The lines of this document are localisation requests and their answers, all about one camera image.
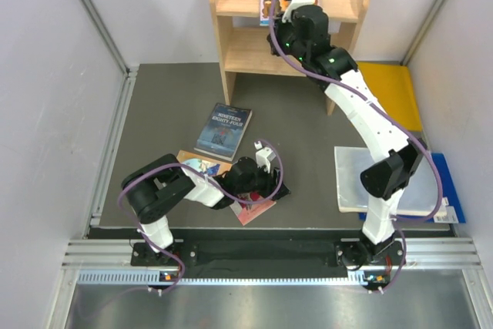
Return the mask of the red castle picture book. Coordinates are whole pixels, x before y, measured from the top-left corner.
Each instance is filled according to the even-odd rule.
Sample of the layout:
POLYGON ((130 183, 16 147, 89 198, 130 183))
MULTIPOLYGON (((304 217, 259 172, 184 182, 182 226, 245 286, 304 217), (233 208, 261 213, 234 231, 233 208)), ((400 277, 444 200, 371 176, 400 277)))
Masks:
POLYGON ((263 198, 259 198, 258 200, 256 200, 255 204, 234 202, 230 205, 230 209, 233 211, 240 224, 242 226, 245 226, 251 221, 255 220, 261 214, 268 211, 276 203, 276 201, 264 200, 263 198))

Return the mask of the dark Nineteen Eighty-Four book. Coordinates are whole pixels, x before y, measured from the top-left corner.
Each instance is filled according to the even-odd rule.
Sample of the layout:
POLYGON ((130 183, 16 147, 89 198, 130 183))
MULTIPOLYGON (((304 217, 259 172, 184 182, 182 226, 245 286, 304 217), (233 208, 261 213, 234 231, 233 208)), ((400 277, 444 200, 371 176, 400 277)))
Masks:
POLYGON ((194 149, 231 161, 236 155, 252 117, 251 109, 217 103, 203 127, 194 149))

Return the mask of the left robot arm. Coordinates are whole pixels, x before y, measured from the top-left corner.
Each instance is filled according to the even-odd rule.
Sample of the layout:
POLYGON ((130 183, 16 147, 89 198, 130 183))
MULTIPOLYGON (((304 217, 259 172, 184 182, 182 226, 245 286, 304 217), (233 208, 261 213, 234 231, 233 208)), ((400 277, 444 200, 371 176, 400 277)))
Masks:
POLYGON ((169 263, 175 253, 167 213, 182 200, 222 210, 238 200, 261 204, 290 194, 280 167, 244 156, 213 176, 190 159, 180 163, 171 153, 127 176, 121 188, 119 199, 127 199, 141 232, 149 239, 149 257, 161 265, 169 263))

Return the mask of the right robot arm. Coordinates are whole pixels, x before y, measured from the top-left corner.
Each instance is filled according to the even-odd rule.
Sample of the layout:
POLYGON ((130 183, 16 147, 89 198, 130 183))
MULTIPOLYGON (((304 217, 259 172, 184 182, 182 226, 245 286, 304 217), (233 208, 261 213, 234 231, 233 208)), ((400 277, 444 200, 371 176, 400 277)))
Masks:
POLYGON ((360 264, 387 256, 396 232, 392 217, 423 158, 424 143, 395 127, 371 95, 350 53, 330 43, 329 18, 318 5, 302 5, 288 20, 269 17, 273 55, 291 55, 293 67, 314 81, 344 112, 370 151, 373 165, 360 174, 368 192, 367 216, 357 242, 360 264))

